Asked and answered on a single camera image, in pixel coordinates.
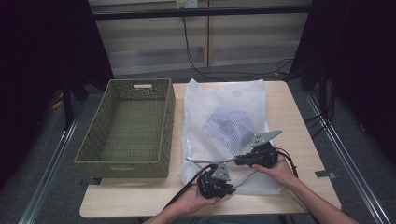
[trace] plastic bag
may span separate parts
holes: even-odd
[[[203,89],[191,80],[186,89],[182,130],[183,165],[179,176],[187,183],[200,163],[229,161],[251,151],[254,133],[269,132],[263,80]],[[248,166],[227,163],[240,194],[278,194],[280,186]]]

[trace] black cable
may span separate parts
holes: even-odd
[[[186,39],[187,59],[189,60],[189,64],[190,64],[191,68],[192,68],[193,70],[195,70],[199,75],[201,75],[201,76],[203,76],[203,77],[212,78],[212,79],[215,79],[215,80],[218,80],[218,81],[225,81],[225,82],[228,82],[228,80],[224,80],[224,79],[220,79],[220,78],[216,78],[216,77],[209,77],[209,76],[206,76],[206,75],[211,75],[211,74],[227,74],[227,73],[228,73],[228,74],[238,74],[238,75],[254,75],[254,76],[268,75],[268,74],[272,74],[272,73],[275,73],[275,72],[279,72],[280,69],[284,68],[286,65],[288,65],[291,61],[294,60],[294,59],[282,59],[282,60],[280,60],[280,61],[277,63],[277,69],[276,69],[276,70],[270,71],[270,72],[265,72],[265,73],[221,72],[221,71],[220,71],[220,72],[204,72],[204,71],[200,71],[200,70],[198,70],[198,69],[195,67],[195,65],[194,65],[194,63],[193,63],[193,60],[192,60],[192,57],[191,57],[190,44],[189,44],[189,39],[188,39],[188,36],[187,36],[186,18],[182,17],[182,20],[183,20],[183,28],[184,28],[184,37],[185,37],[185,39]],[[288,61],[288,62],[285,63],[285,64],[283,64],[282,66],[279,67],[279,64],[280,64],[281,62],[284,62],[284,61]]]
[[[277,147],[276,149],[281,149],[283,151],[283,152],[278,151],[277,153],[284,156],[289,161],[291,170],[293,171],[294,175],[298,178],[297,166],[294,165],[293,160],[291,159],[291,156],[289,155],[289,153],[280,147]]]
[[[315,122],[315,123],[314,123],[313,125],[311,125],[309,128],[307,128],[307,130],[310,130],[311,128],[317,126],[317,124],[319,124],[319,123],[320,123],[320,119],[317,120],[317,122]]]
[[[330,122],[332,121],[332,117],[334,116],[334,108],[335,108],[335,87],[334,87],[334,85],[332,85],[332,96],[330,98],[328,107],[331,110],[331,115],[326,120],[326,122],[324,123],[323,127],[321,127],[314,135],[312,135],[312,137],[311,137],[312,139],[317,137],[323,130],[327,129],[329,124],[330,124]]]
[[[192,186],[192,182],[194,182],[194,180],[196,178],[198,178],[199,175],[201,175],[207,168],[214,166],[214,164],[208,164],[206,167],[202,168],[173,198],[172,200],[164,207],[166,208],[167,206],[169,206],[170,204],[174,203],[178,198],[180,198],[181,195],[183,195],[183,193]]]
[[[293,72],[290,72],[287,76],[282,77],[280,80],[282,80],[284,82],[289,82],[295,78],[301,77],[302,73],[309,71],[309,69],[311,69],[312,66],[314,66],[314,65],[315,65],[314,63],[308,63],[308,64],[302,66],[301,68],[299,68]]]
[[[277,62],[276,67],[277,67],[277,71],[274,72],[274,74],[277,76],[276,80],[282,80],[284,77],[282,75],[289,75],[289,72],[282,72],[281,69],[283,67],[285,67],[287,64],[289,64],[291,61],[293,61],[294,59],[282,59],[279,62]],[[279,66],[280,63],[287,61],[285,64],[283,64],[282,66]]]
[[[320,113],[320,114],[318,114],[318,115],[316,115],[316,116],[314,116],[314,117],[312,117],[312,118],[304,119],[304,122],[305,122],[305,123],[310,122],[310,121],[312,121],[312,120],[314,120],[314,119],[319,118],[319,117],[322,116],[322,115],[323,115],[323,113]]]

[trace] electrical outlet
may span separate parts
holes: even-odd
[[[187,0],[187,8],[198,8],[198,0]]]
[[[188,8],[187,0],[176,0],[176,8]]]

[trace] person's right hand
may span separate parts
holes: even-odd
[[[278,156],[277,163],[271,169],[260,166],[259,164],[254,164],[251,168],[260,173],[271,176],[278,184],[282,185],[286,189],[290,189],[293,181],[297,179],[289,168],[285,157],[282,155]]]

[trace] dark background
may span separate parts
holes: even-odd
[[[20,165],[37,123],[64,77],[76,85],[113,78],[88,1],[6,0],[0,3],[0,186]]]
[[[396,1],[314,1],[338,7],[308,15],[291,72],[309,90],[320,74],[335,84],[384,153],[396,162]]]

